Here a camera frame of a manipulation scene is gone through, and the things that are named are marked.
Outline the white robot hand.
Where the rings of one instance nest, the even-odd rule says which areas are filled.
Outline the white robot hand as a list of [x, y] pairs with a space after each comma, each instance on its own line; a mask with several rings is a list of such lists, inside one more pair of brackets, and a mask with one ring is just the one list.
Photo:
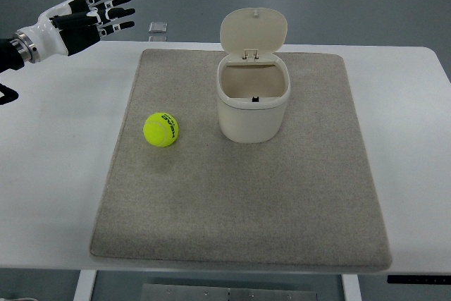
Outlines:
[[135, 13], [134, 8], [116, 8], [132, 0], [100, 1], [67, 0], [59, 3], [41, 13], [34, 25], [16, 31], [12, 45], [24, 61], [36, 63], [54, 54], [72, 56], [99, 42], [100, 36], [135, 26], [134, 21], [127, 21], [98, 29], [99, 23], [110, 23]]

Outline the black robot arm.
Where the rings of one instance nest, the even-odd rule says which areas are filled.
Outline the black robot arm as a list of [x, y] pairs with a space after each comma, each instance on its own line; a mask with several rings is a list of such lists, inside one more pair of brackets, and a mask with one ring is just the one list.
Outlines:
[[1, 40], [1, 72], [20, 70], [53, 55], [72, 56], [101, 38], [131, 28], [117, 20], [135, 13], [122, 5], [132, 0], [66, 0], [41, 13], [34, 25]]

